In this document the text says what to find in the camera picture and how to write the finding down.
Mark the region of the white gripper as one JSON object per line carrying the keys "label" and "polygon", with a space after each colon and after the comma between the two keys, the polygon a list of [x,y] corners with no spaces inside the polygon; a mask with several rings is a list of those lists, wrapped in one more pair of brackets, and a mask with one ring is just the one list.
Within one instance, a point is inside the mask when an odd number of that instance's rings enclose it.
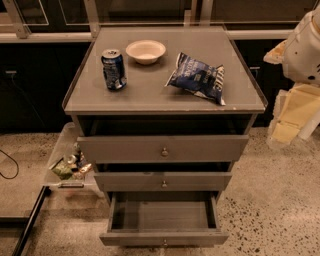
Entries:
{"label": "white gripper", "polygon": [[267,141],[271,144],[289,145],[307,122],[320,109],[320,87],[296,83],[286,95],[279,122],[272,120]]}

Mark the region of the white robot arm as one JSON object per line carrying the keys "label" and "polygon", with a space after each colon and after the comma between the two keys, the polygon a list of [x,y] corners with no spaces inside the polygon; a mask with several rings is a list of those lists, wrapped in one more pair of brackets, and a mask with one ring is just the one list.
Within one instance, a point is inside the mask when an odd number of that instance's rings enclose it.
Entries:
{"label": "white robot arm", "polygon": [[320,8],[308,12],[263,60],[281,64],[284,76],[294,82],[289,91],[280,90],[276,96],[268,145],[282,148],[297,136],[307,139],[319,124]]}

